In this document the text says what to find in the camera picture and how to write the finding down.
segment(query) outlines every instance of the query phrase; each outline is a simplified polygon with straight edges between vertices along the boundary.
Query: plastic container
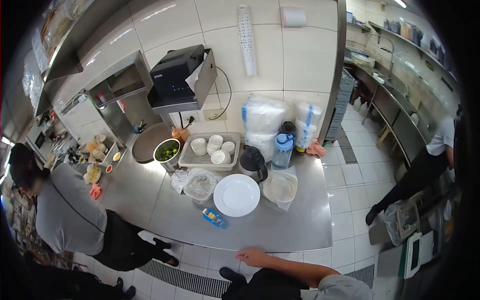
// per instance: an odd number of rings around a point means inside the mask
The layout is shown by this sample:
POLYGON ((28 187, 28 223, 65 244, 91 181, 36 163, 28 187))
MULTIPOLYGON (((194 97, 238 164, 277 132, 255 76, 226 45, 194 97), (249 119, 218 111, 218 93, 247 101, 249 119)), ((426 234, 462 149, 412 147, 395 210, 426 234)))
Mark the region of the plastic container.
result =
POLYGON ((180 149, 183 148, 183 145, 185 145, 185 142, 184 140, 181 138, 181 135, 180 135, 180 130, 172 127, 172 138, 178 140, 180 142, 180 149))
POLYGON ((355 101, 353 101, 353 110, 359 111, 360 106, 361 106, 361 99, 360 97, 358 97, 357 99, 355 99, 355 101))
POLYGON ((368 112, 368 104, 367 104, 367 102, 364 102, 364 103, 360 106, 359 114, 360 114, 362 117, 365 117, 365 116, 367 115, 367 112, 368 112))
POLYGON ((290 163, 293 150, 293 135, 279 134, 275 139, 272 158, 272 170, 285 170, 290 163))

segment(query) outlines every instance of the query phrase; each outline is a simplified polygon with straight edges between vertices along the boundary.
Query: handwritten note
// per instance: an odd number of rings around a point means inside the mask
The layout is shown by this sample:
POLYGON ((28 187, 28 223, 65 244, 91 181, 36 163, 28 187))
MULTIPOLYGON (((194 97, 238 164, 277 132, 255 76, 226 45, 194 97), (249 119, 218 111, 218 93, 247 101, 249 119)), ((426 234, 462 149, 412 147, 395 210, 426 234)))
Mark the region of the handwritten note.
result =
POLYGON ((238 9, 239 17, 239 39, 240 47, 243 53, 243 62, 247 76, 257 74, 257 64, 255 60, 255 48, 253 46, 252 18, 250 17, 250 7, 240 5, 238 9))

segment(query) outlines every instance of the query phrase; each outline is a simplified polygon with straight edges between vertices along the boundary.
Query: stainless steel counter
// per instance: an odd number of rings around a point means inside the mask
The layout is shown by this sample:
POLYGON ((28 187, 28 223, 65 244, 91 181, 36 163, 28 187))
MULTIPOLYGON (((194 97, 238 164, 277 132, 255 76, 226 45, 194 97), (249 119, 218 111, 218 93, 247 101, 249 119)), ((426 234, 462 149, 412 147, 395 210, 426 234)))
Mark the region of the stainless steel counter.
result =
MULTIPOLYGON (((213 199, 198 205, 190 197, 179 195, 171 186, 169 173, 155 162, 136 162, 130 149, 112 173, 100 178, 104 190, 100 201, 137 226, 188 244, 227 250, 255 246, 267 252, 330 248, 332 226, 322 162, 305 155, 294 156, 291 164, 296 167, 299 186, 287 212, 262 196, 250 214, 223 216, 228 222, 224 230, 202 216, 206 207, 219 212, 213 199)), ((237 172, 235 167, 219 173, 226 176, 237 172)))

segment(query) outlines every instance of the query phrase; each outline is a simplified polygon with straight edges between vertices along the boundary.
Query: white shirt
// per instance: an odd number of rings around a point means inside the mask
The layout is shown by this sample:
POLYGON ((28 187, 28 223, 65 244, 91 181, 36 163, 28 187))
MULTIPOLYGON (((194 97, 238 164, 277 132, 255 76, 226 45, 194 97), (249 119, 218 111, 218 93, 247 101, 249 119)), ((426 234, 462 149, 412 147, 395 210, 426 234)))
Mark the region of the white shirt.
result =
POLYGON ((453 139, 455 136, 455 126, 451 117, 445 118, 437 129, 432 141, 427 145, 427 151, 433 156, 442 154, 446 146, 453 148, 453 139))

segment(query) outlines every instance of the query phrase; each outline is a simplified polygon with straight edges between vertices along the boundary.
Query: paper roll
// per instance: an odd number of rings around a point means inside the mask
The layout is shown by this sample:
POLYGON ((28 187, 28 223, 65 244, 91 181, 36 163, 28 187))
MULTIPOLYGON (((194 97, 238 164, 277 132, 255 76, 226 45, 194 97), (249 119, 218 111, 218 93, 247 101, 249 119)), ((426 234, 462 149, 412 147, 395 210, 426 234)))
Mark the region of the paper roll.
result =
POLYGON ((282 7, 282 25, 283 27, 304 27, 307 26, 307 17, 301 7, 282 7))

